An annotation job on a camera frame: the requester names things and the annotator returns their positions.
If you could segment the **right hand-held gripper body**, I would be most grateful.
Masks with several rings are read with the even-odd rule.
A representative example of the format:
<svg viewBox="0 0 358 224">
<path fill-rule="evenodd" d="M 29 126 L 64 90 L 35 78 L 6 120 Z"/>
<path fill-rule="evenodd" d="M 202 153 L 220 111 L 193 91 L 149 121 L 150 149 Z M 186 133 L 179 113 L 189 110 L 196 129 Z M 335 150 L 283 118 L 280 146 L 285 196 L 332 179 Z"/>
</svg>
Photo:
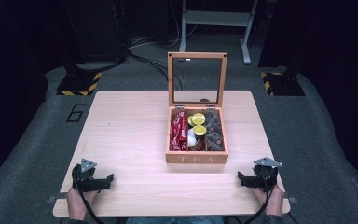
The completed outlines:
<svg viewBox="0 0 358 224">
<path fill-rule="evenodd" d="M 277 176 L 282 163 L 269 157 L 264 157 L 254 161 L 254 176 L 246 176 L 244 185 L 248 188 L 260 188 L 270 191 L 277 184 Z"/>
</svg>

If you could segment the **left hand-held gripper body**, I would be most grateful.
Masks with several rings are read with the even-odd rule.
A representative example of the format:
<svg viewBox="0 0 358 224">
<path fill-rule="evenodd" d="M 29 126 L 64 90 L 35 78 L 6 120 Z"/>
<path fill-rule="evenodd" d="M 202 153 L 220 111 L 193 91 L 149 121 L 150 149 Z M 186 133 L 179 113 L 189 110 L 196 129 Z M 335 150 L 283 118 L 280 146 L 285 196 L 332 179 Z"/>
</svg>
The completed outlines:
<svg viewBox="0 0 358 224">
<path fill-rule="evenodd" d="M 103 190 L 103 184 L 108 182 L 106 179 L 95 179 L 96 163 L 87 159 L 82 159 L 72 171 L 73 187 L 82 192 Z"/>
</svg>

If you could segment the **wooden tea box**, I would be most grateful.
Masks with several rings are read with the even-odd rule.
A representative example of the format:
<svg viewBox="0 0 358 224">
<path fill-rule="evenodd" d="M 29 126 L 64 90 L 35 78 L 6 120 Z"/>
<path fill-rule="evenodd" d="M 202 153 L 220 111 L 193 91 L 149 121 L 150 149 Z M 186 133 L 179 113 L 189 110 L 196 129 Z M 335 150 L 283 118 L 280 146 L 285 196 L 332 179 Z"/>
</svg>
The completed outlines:
<svg viewBox="0 0 358 224">
<path fill-rule="evenodd" d="M 228 149 L 223 118 L 223 93 L 226 81 L 227 54 L 225 52 L 170 52 L 168 54 L 169 118 L 167 131 L 167 163 L 224 164 Z M 196 145 L 187 151 L 172 151 L 170 145 L 171 122 L 181 111 L 186 117 L 196 113 L 204 116 L 215 113 L 221 122 L 223 151 L 208 151 L 206 134 L 196 136 L 205 140 L 205 151 Z"/>
</svg>

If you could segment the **person's left hand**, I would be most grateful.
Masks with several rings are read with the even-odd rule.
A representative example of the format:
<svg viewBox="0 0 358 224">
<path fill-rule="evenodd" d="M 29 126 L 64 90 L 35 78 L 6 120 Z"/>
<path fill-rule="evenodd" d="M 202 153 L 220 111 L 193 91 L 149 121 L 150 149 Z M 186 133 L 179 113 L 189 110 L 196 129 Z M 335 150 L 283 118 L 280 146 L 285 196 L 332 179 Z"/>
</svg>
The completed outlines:
<svg viewBox="0 0 358 224">
<path fill-rule="evenodd" d="M 88 201 L 89 205 L 92 206 L 97 194 L 98 191 L 89 191 L 83 193 L 83 196 Z M 86 216 L 89 214 L 89 212 L 83 202 L 83 198 L 80 196 L 77 189 L 70 188 L 66 194 L 66 200 L 68 204 L 70 221 L 85 221 Z"/>
</svg>

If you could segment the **person's right hand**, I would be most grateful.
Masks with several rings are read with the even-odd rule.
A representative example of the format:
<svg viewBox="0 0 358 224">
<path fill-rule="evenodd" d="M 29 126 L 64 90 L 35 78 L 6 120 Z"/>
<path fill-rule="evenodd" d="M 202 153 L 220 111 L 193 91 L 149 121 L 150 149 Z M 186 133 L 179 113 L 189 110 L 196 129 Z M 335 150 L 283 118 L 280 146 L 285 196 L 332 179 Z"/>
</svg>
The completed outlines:
<svg viewBox="0 0 358 224">
<path fill-rule="evenodd" d="M 255 195 L 261 205 L 263 205 L 267 199 L 267 193 L 262 189 L 250 188 L 250 191 Z M 284 192 L 275 185 L 273 190 L 270 192 L 267 207 L 265 213 L 267 216 L 282 216 L 282 204 L 283 204 Z"/>
</svg>

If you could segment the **pile of dark packets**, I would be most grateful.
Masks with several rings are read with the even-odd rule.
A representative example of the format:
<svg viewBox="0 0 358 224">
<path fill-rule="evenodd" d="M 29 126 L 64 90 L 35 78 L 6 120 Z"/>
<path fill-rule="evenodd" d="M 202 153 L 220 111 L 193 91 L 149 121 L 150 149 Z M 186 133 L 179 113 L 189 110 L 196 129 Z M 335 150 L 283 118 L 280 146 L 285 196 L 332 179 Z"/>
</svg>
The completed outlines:
<svg viewBox="0 0 358 224">
<path fill-rule="evenodd" d="M 207 150 L 223 151 L 224 145 L 222 137 L 222 126 L 219 117 L 213 112 L 206 113 L 205 117 L 205 127 L 207 129 Z"/>
</svg>

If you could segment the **white capsule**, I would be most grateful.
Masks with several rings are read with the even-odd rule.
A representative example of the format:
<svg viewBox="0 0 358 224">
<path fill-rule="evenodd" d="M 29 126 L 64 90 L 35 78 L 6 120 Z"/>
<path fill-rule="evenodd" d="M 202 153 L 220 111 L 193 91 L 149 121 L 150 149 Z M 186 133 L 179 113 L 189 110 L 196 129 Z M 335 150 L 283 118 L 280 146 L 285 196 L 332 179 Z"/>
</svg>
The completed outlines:
<svg viewBox="0 0 358 224">
<path fill-rule="evenodd" d="M 194 129 L 191 128 L 187 131 L 187 145 L 189 147 L 195 146 L 197 143 L 196 135 L 194 134 Z"/>
</svg>

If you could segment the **red stick packet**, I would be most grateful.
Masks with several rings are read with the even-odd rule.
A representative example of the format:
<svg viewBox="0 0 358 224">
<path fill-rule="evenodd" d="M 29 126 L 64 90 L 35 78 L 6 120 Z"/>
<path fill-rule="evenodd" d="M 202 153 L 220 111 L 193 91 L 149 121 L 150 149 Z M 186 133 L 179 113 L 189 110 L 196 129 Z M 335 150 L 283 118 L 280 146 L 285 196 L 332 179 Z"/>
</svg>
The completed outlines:
<svg viewBox="0 0 358 224">
<path fill-rule="evenodd" d="M 179 128 L 179 143 L 182 151 L 187 151 L 187 117 L 186 112 L 179 113 L 180 128 Z"/>
<path fill-rule="evenodd" d="M 171 122 L 170 145 L 172 151 L 180 149 L 180 142 L 178 140 L 178 125 L 180 123 L 180 115 L 177 114 Z"/>
</svg>

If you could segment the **black hazard-striped stand base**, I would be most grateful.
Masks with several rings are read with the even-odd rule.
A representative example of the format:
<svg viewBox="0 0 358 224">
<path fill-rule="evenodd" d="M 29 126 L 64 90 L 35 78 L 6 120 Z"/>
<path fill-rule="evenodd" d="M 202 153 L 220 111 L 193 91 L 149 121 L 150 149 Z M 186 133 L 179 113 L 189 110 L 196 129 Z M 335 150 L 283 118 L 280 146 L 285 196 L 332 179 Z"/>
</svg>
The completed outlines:
<svg viewBox="0 0 358 224">
<path fill-rule="evenodd" d="M 86 74 L 82 77 L 65 76 L 56 90 L 57 95 L 92 95 L 102 74 Z"/>
<path fill-rule="evenodd" d="M 302 90 L 296 78 L 287 78 L 281 73 L 261 73 L 264 87 L 268 95 L 273 96 L 304 96 L 305 92 Z"/>
</svg>

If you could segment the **dark equipment cabinet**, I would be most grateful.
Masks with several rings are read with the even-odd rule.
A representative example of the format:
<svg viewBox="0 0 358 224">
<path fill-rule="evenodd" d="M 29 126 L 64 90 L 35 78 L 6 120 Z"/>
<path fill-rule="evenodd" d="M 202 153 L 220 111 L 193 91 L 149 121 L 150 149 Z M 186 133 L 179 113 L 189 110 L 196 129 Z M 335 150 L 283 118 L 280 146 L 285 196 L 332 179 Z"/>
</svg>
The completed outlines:
<svg viewBox="0 0 358 224">
<path fill-rule="evenodd" d="M 123 63 L 127 20 L 123 0 L 62 0 L 85 62 Z"/>
</svg>

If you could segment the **grey metal stand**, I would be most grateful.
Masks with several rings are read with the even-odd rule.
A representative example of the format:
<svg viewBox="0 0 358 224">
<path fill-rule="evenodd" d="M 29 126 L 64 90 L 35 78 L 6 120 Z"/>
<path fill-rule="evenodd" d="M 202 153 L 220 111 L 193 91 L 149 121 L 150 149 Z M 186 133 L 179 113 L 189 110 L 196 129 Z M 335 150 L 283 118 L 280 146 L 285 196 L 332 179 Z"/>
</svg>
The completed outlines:
<svg viewBox="0 0 358 224">
<path fill-rule="evenodd" d="M 181 42 L 179 51 L 186 51 L 186 27 L 189 24 L 244 27 L 245 33 L 243 38 L 240 40 L 242 59 L 246 65 L 250 65 L 251 58 L 248 49 L 248 39 L 254 22 L 258 0 L 251 0 L 251 3 L 251 9 L 249 12 L 226 12 L 188 10 L 186 8 L 186 0 L 182 0 Z"/>
</svg>

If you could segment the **grey table bracket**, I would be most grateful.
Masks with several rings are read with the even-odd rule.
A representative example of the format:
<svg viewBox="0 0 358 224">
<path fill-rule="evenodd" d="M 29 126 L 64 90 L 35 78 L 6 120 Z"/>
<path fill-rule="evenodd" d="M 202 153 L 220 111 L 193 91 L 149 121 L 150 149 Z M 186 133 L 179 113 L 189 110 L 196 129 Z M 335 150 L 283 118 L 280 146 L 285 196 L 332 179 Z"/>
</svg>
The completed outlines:
<svg viewBox="0 0 358 224">
<path fill-rule="evenodd" d="M 66 198 L 66 193 L 65 192 L 59 192 L 55 195 L 50 195 L 47 199 L 48 203 L 55 203 L 57 200 L 59 199 L 65 199 Z"/>
<path fill-rule="evenodd" d="M 290 194 L 288 194 L 287 192 L 284 193 L 284 199 L 286 199 L 289 203 L 297 203 L 296 197 L 295 196 L 291 196 Z"/>
</svg>

